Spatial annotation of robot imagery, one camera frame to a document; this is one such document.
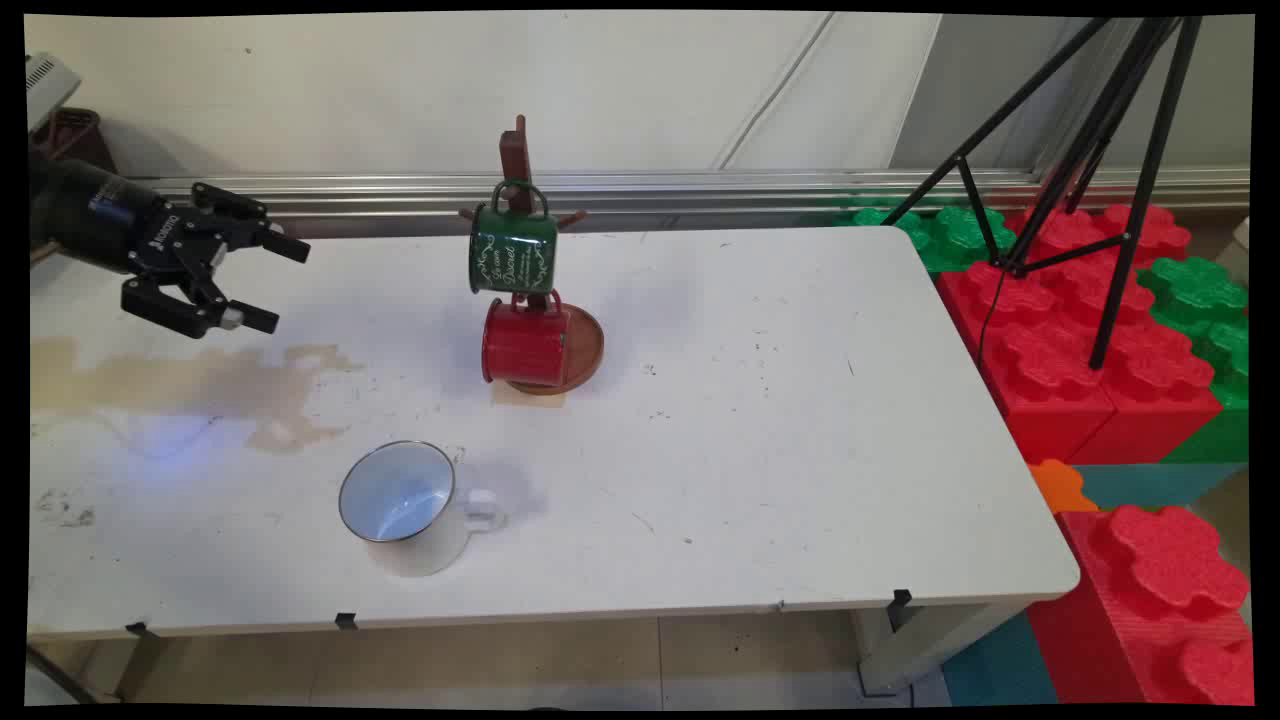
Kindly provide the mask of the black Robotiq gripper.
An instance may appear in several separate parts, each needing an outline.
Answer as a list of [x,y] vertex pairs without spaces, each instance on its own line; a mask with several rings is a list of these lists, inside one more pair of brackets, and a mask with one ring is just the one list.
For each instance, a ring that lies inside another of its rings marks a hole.
[[275,313],[223,296],[183,301],[156,282],[211,284],[218,243],[228,252],[261,247],[294,263],[306,263],[311,246],[287,234],[264,204],[246,195],[193,183],[189,199],[195,209],[175,208],[111,173],[95,181],[95,265],[142,275],[123,284],[122,310],[192,340],[214,328],[273,334],[280,320]]

